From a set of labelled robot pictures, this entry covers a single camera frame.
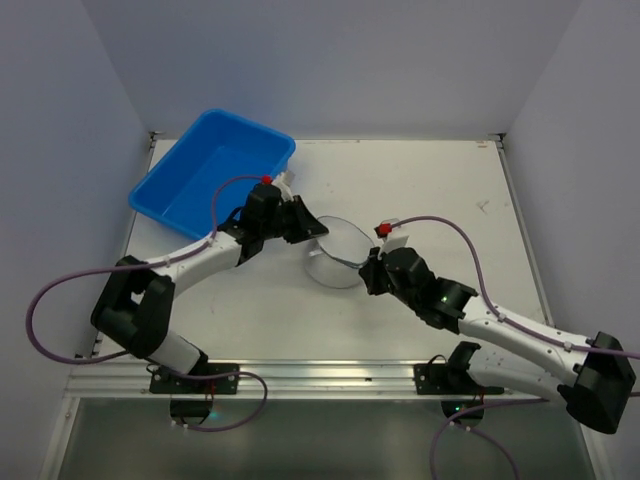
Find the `white mesh laundry bag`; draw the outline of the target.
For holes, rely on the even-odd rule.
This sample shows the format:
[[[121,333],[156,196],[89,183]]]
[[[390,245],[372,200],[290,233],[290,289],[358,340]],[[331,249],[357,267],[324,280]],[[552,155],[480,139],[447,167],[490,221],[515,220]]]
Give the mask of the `white mesh laundry bag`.
[[[361,283],[360,268],[374,247],[371,237],[354,223],[324,215],[320,222],[328,234],[309,242],[304,269],[318,284],[332,289],[351,289]]]

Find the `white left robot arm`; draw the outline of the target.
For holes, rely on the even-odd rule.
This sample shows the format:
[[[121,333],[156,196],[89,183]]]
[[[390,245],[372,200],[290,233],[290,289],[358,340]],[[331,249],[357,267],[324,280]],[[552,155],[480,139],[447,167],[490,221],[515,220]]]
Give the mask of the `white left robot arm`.
[[[170,329],[173,302],[201,281],[238,267],[266,241],[298,244],[329,233],[298,195],[258,183],[245,204],[205,238],[161,258],[122,258],[112,269],[91,324],[125,352],[181,376],[205,373],[207,355]]]

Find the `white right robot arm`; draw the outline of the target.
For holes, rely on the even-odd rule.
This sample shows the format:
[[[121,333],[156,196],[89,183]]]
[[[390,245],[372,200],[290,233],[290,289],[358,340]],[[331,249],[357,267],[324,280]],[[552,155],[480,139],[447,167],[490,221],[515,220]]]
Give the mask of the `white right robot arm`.
[[[409,247],[372,249],[359,275],[368,294],[390,294],[430,327],[465,336],[447,363],[453,387],[535,395],[564,404],[592,430],[617,432],[636,382],[617,338],[510,318],[484,305],[473,288],[436,276]]]

